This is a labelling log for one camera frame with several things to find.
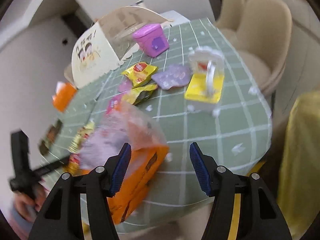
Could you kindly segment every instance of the human hand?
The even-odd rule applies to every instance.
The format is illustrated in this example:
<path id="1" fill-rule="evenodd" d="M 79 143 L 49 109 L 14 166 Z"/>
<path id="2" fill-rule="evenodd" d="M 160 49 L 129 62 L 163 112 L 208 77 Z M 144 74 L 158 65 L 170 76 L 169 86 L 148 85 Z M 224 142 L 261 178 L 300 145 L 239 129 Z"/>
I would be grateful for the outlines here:
<path id="1" fill-rule="evenodd" d="M 17 212 L 27 221 L 34 222 L 34 217 L 30 214 L 27 205 L 34 207 L 34 209 L 39 212 L 45 199 L 46 195 L 44 188 L 38 184 L 35 186 L 36 189 L 36 199 L 32 200 L 28 195 L 24 193 L 15 193 L 14 194 L 14 207 Z"/>

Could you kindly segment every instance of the purple lid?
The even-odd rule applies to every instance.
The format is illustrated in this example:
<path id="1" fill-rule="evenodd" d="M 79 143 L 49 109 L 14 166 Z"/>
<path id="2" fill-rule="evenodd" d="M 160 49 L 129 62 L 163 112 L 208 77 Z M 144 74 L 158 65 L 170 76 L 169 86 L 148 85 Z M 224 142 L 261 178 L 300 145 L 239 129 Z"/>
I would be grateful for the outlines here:
<path id="1" fill-rule="evenodd" d="M 153 23 L 144 25 L 142 28 L 138 29 L 132 34 L 132 37 L 135 39 L 141 38 L 143 36 L 146 36 L 147 34 L 153 32 L 154 30 L 161 28 L 160 23 Z"/>

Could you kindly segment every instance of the green cutting mat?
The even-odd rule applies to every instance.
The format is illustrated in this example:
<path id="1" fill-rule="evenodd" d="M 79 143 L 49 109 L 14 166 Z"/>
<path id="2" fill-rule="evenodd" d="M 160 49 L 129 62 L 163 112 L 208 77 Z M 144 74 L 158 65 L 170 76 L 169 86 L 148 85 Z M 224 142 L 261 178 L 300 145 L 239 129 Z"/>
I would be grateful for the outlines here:
<path id="1" fill-rule="evenodd" d="M 157 120 L 166 136 L 170 150 L 151 184 L 147 198 L 135 212 L 120 225 L 120 234 L 140 230 L 161 222 L 174 220 L 213 199 L 201 191 L 188 155 L 192 142 L 202 152 L 211 155 L 218 165 L 234 173 L 245 175 L 265 154 L 270 145 L 270 109 L 248 68 L 233 47 L 208 19 L 194 20 L 165 29 L 170 48 L 156 58 L 141 51 L 119 69 L 81 89 L 62 117 L 64 127 L 51 149 L 47 161 L 67 155 L 76 130 L 88 120 L 98 125 L 105 114 L 109 100 L 119 94 L 117 88 L 123 80 L 121 72 L 140 61 L 157 66 L 158 72 L 170 64 L 189 65 L 188 54 L 198 46 L 210 46 L 225 54 L 225 80 L 217 118 L 207 112 L 188 111 L 184 88 L 156 90 L 150 99 L 138 108 Z M 61 171 L 46 178 L 50 187 Z M 82 197 L 85 207 L 85 195 Z M 86 208 L 83 218 L 87 220 Z"/>

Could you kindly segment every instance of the person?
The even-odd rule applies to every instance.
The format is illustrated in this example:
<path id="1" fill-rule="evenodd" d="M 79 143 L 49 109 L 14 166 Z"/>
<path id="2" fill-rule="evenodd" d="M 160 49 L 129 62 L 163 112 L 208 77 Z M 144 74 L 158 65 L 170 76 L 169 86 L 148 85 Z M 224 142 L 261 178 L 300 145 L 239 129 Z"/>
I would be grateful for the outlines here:
<path id="1" fill-rule="evenodd" d="M 21 240 L 28 239 L 28 235 L 36 219 L 36 212 L 32 214 L 30 207 L 39 212 L 46 199 L 46 193 L 42 185 L 38 184 L 35 186 L 35 191 L 35 200 L 32 200 L 24 193 L 18 192 L 14 194 L 8 223 Z"/>

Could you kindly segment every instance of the pink plastic container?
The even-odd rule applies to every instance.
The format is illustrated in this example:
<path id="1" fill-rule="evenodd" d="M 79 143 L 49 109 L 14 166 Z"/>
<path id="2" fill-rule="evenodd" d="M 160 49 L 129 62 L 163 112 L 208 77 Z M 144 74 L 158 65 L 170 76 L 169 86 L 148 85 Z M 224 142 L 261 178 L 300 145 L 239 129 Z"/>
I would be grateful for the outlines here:
<path id="1" fill-rule="evenodd" d="M 145 25 L 132 34 L 140 49 L 150 57 L 156 57 L 169 48 L 167 38 L 159 23 Z"/>

